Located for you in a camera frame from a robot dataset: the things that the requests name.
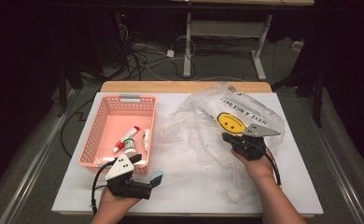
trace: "pink plastic basket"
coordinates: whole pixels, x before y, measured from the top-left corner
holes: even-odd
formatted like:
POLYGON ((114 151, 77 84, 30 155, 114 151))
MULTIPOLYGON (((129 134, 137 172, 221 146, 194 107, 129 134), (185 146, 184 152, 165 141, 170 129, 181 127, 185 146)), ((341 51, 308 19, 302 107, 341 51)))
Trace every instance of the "pink plastic basket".
POLYGON ((120 138, 133 126, 141 128, 133 140, 137 154, 142 160, 136 163, 135 173, 147 174, 152 131, 155 118, 156 97, 144 95, 106 95, 102 98, 80 154, 78 163, 91 172, 123 153, 124 148, 114 153, 112 149, 120 138), (144 129, 150 129, 149 148, 144 147, 144 129))

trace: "plastic bag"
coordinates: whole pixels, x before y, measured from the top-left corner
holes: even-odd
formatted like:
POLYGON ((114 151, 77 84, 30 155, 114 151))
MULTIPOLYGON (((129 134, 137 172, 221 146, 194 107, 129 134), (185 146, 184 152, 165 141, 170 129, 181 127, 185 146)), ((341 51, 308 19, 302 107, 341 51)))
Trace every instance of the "plastic bag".
MULTIPOLYGON (((161 127, 160 143, 173 143, 173 147, 167 150, 174 150, 175 154, 192 151, 195 162, 189 167, 197 179, 218 178, 213 172, 214 176, 203 173, 209 168, 229 175, 231 179, 227 181, 230 186, 226 193, 232 203, 238 203, 245 195, 256 191, 242 163, 230 153, 231 145, 222 140, 225 127, 218 122, 221 114, 238 118, 243 127, 255 123, 280 132, 277 136, 264 137, 266 146, 276 157, 284 135, 282 118, 226 82, 193 93, 161 127)), ((175 168, 171 175, 178 172, 175 168)))

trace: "desk leg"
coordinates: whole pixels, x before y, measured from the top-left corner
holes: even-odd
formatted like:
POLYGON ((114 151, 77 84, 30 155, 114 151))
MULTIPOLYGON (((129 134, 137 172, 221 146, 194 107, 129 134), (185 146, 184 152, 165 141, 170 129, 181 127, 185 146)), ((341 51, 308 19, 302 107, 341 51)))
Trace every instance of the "desk leg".
POLYGON ((186 50, 185 50, 185 61, 183 65, 183 77, 190 77, 190 63, 191 63, 191 49, 190 49, 190 38, 191 38, 191 13, 188 13, 188 19, 186 22, 186 50))
POLYGON ((261 30, 261 34, 259 37, 258 48, 257 48, 257 50, 252 50, 252 52, 251 52, 252 59, 254 61, 254 65, 257 70, 258 78, 261 81, 265 81, 266 76, 264 75, 263 66, 261 65, 259 56, 260 56, 261 50, 263 49, 264 41, 266 41, 266 36, 267 36, 267 33, 269 32, 270 22, 272 21, 272 17, 273 17, 273 15, 268 15, 266 17, 266 22, 263 25, 263 28, 261 30))

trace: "human hand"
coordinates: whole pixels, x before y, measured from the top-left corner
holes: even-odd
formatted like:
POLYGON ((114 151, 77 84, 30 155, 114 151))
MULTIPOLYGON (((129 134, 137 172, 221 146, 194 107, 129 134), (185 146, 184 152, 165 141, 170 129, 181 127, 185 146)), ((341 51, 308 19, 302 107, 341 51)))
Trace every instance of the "human hand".
POLYGON ((118 223, 126 215, 127 211, 139 201, 141 199, 116 197, 110 192, 109 188, 105 187, 97 214, 91 224, 118 223))
MULTIPOLYGON (((271 153, 268 151, 266 151, 266 153, 270 156, 270 158, 273 158, 271 153)), ((231 149, 231 154, 233 154, 240 162, 243 163, 246 173, 254 180, 255 183, 258 183, 261 179, 273 179, 272 164, 264 155, 258 160, 249 161, 234 151, 234 149, 231 149)))

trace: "yellow smiley face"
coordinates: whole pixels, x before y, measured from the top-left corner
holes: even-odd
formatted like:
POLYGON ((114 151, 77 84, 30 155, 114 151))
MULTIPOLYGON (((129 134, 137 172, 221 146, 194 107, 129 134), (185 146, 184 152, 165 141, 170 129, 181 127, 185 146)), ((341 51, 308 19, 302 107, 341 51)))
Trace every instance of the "yellow smiley face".
POLYGON ((242 133, 246 126, 234 115, 221 113, 217 116, 217 122, 229 133, 242 133))

